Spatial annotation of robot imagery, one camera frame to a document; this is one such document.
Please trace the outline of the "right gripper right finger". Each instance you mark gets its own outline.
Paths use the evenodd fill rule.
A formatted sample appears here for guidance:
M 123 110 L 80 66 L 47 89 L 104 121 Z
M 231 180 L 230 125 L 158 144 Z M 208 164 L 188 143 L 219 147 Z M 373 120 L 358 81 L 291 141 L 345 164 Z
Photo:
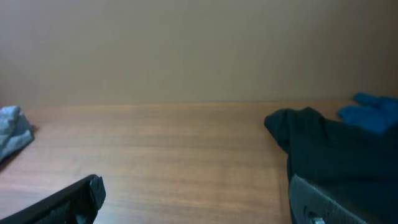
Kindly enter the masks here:
M 366 224 L 369 218 L 331 193 L 294 175 L 289 183 L 289 205 L 295 224 Z

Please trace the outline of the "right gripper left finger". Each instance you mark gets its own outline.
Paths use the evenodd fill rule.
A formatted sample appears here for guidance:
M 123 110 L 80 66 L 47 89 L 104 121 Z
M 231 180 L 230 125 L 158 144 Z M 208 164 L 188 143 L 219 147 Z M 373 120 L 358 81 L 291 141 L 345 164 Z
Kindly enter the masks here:
M 1 220 L 1 224 L 92 224 L 104 204 L 103 178 L 91 174 Z

